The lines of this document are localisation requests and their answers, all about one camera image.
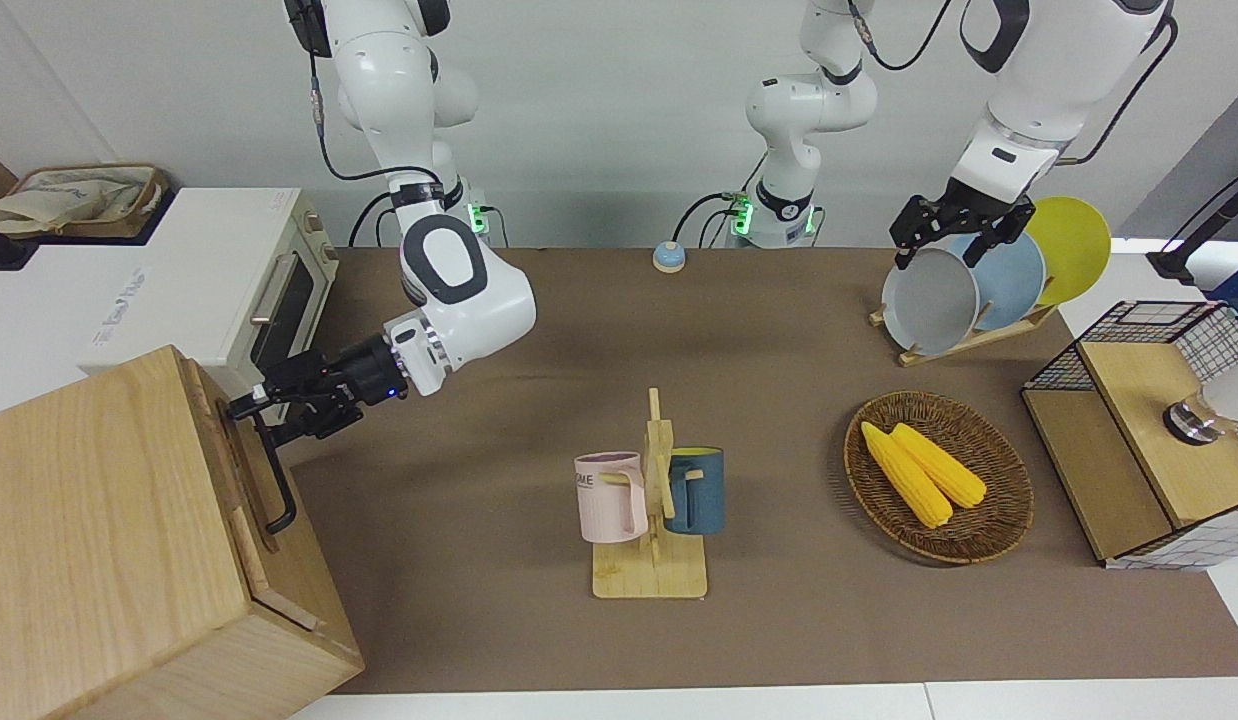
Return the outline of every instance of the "green led light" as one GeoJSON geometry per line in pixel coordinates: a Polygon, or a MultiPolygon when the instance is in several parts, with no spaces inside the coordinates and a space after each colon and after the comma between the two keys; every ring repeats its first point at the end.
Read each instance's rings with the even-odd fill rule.
{"type": "Polygon", "coordinates": [[[468,224],[473,233],[487,234],[487,214],[478,205],[468,205],[468,224]]]}
{"type": "Polygon", "coordinates": [[[747,238],[751,230],[751,202],[744,197],[739,200],[739,209],[734,210],[734,234],[747,238]]]}

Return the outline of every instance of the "brown table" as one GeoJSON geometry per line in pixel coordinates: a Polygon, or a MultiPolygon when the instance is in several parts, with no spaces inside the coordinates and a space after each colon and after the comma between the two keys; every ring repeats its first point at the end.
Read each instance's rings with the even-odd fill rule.
{"type": "MultiPolygon", "coordinates": [[[[1205,574],[1108,572],[1018,388],[1070,340],[1039,332],[901,369],[867,324],[889,251],[514,250],[539,302],[517,345],[432,397],[286,447],[366,656],[343,692],[537,692],[1238,675],[1205,574]],[[680,443],[725,448],[729,516],[702,601],[600,601],[572,456],[639,448],[646,387],[680,443]],[[971,568],[910,559],[842,478],[862,402],[974,406],[1028,464],[1036,520],[971,568]]],[[[317,345],[405,309],[390,250],[343,254],[317,345]]]]}

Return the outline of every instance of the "black pole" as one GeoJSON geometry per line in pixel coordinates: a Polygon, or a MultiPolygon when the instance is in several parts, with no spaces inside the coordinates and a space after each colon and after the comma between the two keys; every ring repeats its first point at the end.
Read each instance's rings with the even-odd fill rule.
{"type": "Polygon", "coordinates": [[[1214,210],[1213,215],[1205,219],[1195,231],[1191,231],[1185,241],[1180,242],[1175,250],[1169,252],[1149,252],[1148,261],[1158,270],[1164,278],[1193,285],[1192,273],[1187,272],[1187,259],[1198,251],[1216,233],[1222,231],[1224,225],[1232,223],[1232,218],[1238,215],[1238,192],[1224,204],[1214,210]]]}
{"type": "Polygon", "coordinates": [[[37,252],[37,242],[12,242],[0,233],[0,272],[24,268],[33,252],[37,252]]]}

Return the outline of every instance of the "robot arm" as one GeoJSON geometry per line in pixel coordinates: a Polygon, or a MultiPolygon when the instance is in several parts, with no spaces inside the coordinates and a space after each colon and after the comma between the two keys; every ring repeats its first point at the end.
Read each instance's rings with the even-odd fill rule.
{"type": "Polygon", "coordinates": [[[1029,187],[1054,167],[1169,19],[1172,0],[994,0],[995,32],[962,41],[997,75],[997,90],[938,200],[914,195],[890,225],[906,268],[916,250],[979,233],[966,264],[1020,236],[1035,210],[1029,187]]]}
{"type": "MultiPolygon", "coordinates": [[[[305,1],[312,2],[287,0],[291,14],[305,1]]],[[[446,374],[519,340],[536,318],[526,275],[479,241],[468,223],[446,214],[453,195],[447,184],[463,191],[463,182],[435,127],[467,122],[475,111],[470,78],[439,68],[423,43],[449,22],[446,0],[323,0],[319,9],[324,37],[310,38],[311,49],[334,58],[340,109],[385,169],[404,229],[401,286],[418,308],[332,362],[307,351],[264,370],[264,382],[232,402],[229,414],[243,419],[281,402],[302,406],[271,428],[275,445],[343,429],[361,418],[360,402],[404,397],[405,379],[432,395],[446,374]]]]}
{"type": "MultiPolygon", "coordinates": [[[[872,10],[874,0],[860,1],[872,10]]],[[[787,247],[802,236],[823,158],[806,142],[869,122],[877,85],[863,73],[860,37],[846,0],[808,0],[801,46],[820,72],[765,79],[748,98],[748,121],[766,140],[760,179],[748,188],[748,231],[759,247],[787,247]]]]}

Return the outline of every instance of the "corn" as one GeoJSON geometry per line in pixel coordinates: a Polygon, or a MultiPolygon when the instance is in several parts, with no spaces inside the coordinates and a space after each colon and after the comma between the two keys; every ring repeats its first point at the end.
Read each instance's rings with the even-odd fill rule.
{"type": "Polygon", "coordinates": [[[984,496],[988,495],[984,480],[971,473],[956,456],[948,455],[942,447],[935,445],[930,438],[906,423],[894,426],[890,437],[917,465],[921,465],[935,486],[938,486],[940,491],[953,502],[962,507],[974,507],[984,501],[984,496]]]}
{"type": "Polygon", "coordinates": [[[930,478],[926,478],[926,471],[899,447],[899,443],[873,423],[863,423],[860,428],[872,459],[881,466],[885,478],[890,480],[903,501],[907,502],[912,515],[921,520],[921,525],[933,529],[952,520],[952,505],[948,499],[938,491],[930,478]]]}

